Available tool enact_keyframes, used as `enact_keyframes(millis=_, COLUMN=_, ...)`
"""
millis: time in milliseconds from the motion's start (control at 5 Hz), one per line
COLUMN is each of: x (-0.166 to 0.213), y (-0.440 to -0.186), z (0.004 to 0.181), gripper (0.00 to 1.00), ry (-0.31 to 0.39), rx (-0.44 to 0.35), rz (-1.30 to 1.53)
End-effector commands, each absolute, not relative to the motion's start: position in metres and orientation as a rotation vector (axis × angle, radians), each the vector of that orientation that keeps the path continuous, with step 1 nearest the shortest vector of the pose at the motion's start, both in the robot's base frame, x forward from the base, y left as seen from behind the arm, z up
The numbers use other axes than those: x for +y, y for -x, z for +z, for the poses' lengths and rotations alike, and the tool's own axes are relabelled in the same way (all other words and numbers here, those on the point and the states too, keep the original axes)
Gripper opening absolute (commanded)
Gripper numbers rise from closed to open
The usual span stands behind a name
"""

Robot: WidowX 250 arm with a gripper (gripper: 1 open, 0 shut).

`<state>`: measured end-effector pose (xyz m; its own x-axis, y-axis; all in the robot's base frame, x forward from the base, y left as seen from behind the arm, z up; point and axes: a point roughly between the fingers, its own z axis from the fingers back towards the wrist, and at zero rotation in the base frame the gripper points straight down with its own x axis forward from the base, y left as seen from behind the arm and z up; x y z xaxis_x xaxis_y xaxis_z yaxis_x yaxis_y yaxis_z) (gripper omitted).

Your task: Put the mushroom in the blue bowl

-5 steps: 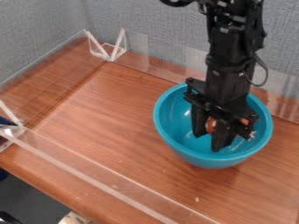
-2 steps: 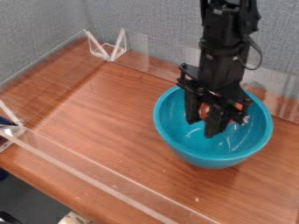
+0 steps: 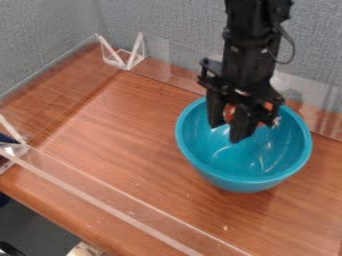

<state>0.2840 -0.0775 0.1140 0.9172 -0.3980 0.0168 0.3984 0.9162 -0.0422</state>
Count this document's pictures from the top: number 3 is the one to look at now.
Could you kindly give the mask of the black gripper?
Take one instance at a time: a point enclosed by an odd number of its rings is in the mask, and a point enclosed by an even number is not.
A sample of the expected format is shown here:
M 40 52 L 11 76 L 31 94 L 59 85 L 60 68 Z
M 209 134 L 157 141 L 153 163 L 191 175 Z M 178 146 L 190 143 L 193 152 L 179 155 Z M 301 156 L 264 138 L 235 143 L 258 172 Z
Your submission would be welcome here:
M 268 46 L 242 47 L 225 43 L 221 61 L 201 60 L 199 85 L 206 89 L 209 123 L 213 128 L 226 124 L 227 104 L 237 106 L 230 122 L 230 141 L 240 143 L 257 127 L 276 125 L 285 98 L 270 79 L 276 61 Z

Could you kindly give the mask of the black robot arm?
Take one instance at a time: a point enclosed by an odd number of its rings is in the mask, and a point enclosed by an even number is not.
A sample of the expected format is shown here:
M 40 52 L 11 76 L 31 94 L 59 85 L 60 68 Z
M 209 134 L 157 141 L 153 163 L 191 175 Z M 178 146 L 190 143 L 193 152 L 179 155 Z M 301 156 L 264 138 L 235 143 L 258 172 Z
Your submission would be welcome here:
M 223 57 L 205 58 L 198 83 L 206 89 L 209 123 L 230 126 L 230 141 L 241 142 L 262 125 L 280 122 L 285 98 L 272 85 L 281 41 L 290 36 L 282 23 L 292 0 L 225 0 L 227 23 Z

